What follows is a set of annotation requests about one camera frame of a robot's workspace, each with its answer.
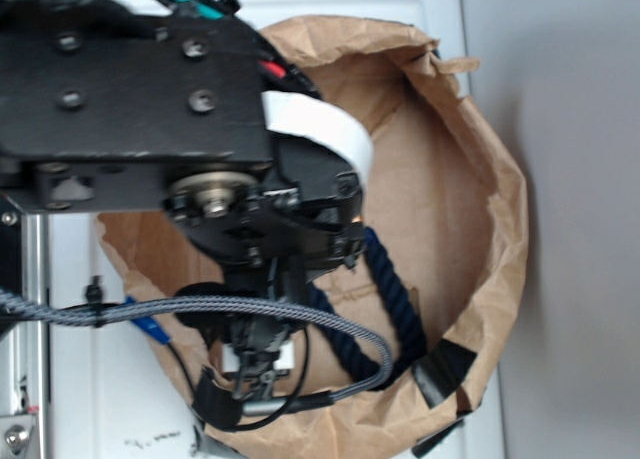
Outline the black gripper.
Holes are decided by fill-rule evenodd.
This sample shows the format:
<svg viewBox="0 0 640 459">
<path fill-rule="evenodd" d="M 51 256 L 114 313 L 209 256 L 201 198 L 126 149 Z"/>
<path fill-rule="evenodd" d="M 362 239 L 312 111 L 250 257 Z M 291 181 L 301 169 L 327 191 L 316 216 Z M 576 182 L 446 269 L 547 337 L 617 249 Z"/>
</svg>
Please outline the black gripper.
<svg viewBox="0 0 640 459">
<path fill-rule="evenodd" d="M 310 282 L 355 265 L 364 248 L 363 172 L 303 137 L 272 133 L 269 151 L 266 163 L 194 169 L 170 186 L 167 216 L 222 273 L 178 295 L 306 305 Z"/>
</svg>

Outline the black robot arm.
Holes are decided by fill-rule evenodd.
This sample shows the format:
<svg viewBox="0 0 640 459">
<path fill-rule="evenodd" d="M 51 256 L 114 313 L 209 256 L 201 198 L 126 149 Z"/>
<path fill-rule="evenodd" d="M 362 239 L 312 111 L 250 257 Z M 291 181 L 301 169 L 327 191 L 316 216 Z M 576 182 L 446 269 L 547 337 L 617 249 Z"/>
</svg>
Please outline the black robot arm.
<svg viewBox="0 0 640 459">
<path fill-rule="evenodd" d="M 353 267 L 372 145 L 236 0 L 1 0 L 1 196 L 25 214 L 162 211 L 222 294 L 55 309 L 11 291 L 3 322 L 103 326 L 245 313 L 341 328 L 308 284 Z"/>
</svg>

